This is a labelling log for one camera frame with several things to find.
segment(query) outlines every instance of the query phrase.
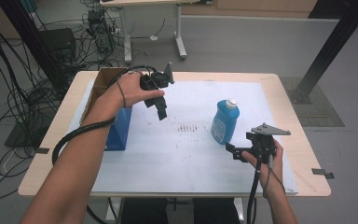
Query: cardboard box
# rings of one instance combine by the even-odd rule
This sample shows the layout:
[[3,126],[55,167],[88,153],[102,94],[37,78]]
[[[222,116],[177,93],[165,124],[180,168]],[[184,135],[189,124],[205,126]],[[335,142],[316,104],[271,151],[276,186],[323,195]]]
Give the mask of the cardboard box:
[[[125,68],[101,68],[92,86],[82,121],[89,114],[98,97],[103,95],[109,82]],[[116,114],[116,122],[110,126],[106,139],[105,151],[125,150],[130,128],[132,108],[121,108]]]

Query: bottle label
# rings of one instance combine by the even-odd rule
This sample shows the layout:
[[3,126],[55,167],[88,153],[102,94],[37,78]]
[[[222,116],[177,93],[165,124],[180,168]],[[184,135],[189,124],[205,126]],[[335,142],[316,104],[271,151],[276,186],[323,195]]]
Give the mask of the bottle label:
[[218,141],[222,142],[226,133],[226,124],[220,119],[213,119],[212,135]]

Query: blue box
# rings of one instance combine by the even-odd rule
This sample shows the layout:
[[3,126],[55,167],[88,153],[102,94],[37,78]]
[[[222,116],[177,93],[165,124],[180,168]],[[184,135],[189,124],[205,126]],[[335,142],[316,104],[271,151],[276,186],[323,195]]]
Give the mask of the blue box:
[[116,121],[110,126],[106,139],[105,151],[125,150],[129,135],[132,108],[121,108],[116,114]]

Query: blue bottle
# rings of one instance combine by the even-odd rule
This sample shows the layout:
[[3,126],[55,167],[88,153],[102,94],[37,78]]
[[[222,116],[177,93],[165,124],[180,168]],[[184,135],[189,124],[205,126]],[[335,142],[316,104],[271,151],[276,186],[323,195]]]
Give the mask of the blue bottle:
[[231,141],[239,115],[240,110],[235,99],[222,100],[217,103],[211,133],[219,144],[224,145]]

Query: hand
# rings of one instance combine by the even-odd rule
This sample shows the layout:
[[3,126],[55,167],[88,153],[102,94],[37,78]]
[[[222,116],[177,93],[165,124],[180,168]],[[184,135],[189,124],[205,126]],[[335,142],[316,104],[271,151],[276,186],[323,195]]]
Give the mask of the hand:
[[[274,139],[275,147],[277,148],[276,155],[273,159],[273,168],[272,172],[269,170],[267,164],[261,164],[260,168],[260,185],[264,190],[265,195],[268,197],[269,194],[275,192],[283,192],[282,189],[282,156],[283,148],[277,140]],[[249,163],[254,167],[257,163],[257,158],[255,158],[249,152],[243,151],[241,154]]]
[[140,101],[161,97],[164,95],[162,90],[153,90],[153,91],[144,91],[140,87],[141,74],[135,72],[132,74],[122,75],[115,84],[113,84],[104,95],[108,97],[118,97],[121,98],[121,107],[123,106],[132,106]]

